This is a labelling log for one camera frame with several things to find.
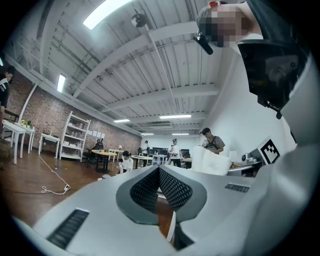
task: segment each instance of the white wall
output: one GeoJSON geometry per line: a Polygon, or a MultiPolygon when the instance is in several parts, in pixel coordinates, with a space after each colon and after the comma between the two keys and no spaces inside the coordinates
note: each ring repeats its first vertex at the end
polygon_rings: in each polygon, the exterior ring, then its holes
{"type": "Polygon", "coordinates": [[[172,140],[177,139],[181,149],[189,150],[190,155],[193,155],[193,149],[199,145],[198,136],[165,136],[165,135],[153,135],[143,137],[141,144],[148,141],[150,148],[169,148],[173,144],[172,140]]]}
{"type": "Polygon", "coordinates": [[[209,127],[212,134],[219,136],[225,143],[222,155],[237,151],[238,158],[244,153],[256,149],[268,136],[278,148],[279,153],[295,148],[290,128],[285,120],[278,120],[276,112],[257,103],[257,96],[249,92],[248,78],[242,57],[233,49],[229,61],[225,61],[220,70],[224,86],[216,105],[212,109],[203,127],[209,127]]]}

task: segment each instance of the man in gray shirt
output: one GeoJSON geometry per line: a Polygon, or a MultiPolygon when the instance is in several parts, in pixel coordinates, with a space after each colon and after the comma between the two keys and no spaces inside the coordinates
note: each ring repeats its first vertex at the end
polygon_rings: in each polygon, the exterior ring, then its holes
{"type": "Polygon", "coordinates": [[[224,146],[226,144],[220,137],[213,136],[209,128],[204,128],[200,133],[206,137],[206,140],[202,143],[202,147],[217,155],[224,151],[224,146]]]}

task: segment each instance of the gray shirt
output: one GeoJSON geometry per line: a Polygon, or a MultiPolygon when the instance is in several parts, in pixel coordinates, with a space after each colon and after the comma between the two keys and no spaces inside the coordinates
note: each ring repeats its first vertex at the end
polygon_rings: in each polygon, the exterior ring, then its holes
{"type": "Polygon", "coordinates": [[[202,147],[204,147],[207,150],[210,150],[211,152],[222,149],[225,145],[226,144],[219,136],[214,136],[212,142],[209,142],[209,140],[206,139],[202,143],[202,147]]]}

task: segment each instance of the ceiling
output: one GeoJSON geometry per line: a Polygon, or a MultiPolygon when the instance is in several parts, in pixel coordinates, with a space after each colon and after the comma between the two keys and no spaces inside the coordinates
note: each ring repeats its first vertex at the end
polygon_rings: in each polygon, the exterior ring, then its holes
{"type": "Polygon", "coordinates": [[[102,2],[40,1],[8,41],[7,59],[48,92],[129,132],[199,133],[223,86],[224,49],[207,55],[193,41],[208,0],[133,0],[90,30],[83,21],[102,2]],[[135,9],[149,31],[133,26],[135,9]],[[121,119],[130,122],[113,123],[121,119]]]}

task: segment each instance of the cardboard box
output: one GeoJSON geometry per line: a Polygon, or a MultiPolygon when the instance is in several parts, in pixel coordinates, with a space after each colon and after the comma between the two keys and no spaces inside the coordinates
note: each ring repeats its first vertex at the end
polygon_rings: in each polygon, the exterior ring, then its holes
{"type": "Polygon", "coordinates": [[[7,158],[10,155],[11,143],[5,139],[0,140],[0,157],[7,158]]]}

